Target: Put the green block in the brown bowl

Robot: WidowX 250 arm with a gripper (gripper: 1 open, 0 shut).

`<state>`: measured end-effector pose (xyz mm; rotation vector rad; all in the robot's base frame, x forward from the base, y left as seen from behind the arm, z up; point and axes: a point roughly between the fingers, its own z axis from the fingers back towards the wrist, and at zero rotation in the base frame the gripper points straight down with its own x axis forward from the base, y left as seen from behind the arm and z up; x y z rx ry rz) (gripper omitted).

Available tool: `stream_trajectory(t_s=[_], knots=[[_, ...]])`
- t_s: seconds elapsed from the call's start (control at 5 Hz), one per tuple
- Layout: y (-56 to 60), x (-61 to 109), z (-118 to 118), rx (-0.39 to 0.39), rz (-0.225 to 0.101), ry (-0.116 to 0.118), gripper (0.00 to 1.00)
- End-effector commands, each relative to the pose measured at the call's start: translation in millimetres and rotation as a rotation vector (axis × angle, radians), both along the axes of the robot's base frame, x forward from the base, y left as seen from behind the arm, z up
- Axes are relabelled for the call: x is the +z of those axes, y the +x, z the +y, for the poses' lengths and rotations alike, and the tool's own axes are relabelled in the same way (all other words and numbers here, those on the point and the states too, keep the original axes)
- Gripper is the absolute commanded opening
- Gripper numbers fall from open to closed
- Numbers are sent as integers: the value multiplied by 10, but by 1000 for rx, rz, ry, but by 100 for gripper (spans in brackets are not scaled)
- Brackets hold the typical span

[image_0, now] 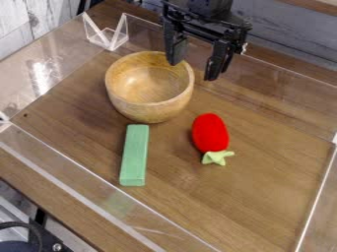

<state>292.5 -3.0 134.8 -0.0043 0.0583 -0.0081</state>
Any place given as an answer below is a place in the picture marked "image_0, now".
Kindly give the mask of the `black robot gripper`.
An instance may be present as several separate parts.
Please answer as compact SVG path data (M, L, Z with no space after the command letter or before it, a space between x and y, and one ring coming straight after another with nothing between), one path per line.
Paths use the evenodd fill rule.
M173 66L185 59L188 35L214 42L205 73L205 80L214 81L226 71L233 53L244 53L253 25L233 14L233 0L161 1L166 59Z

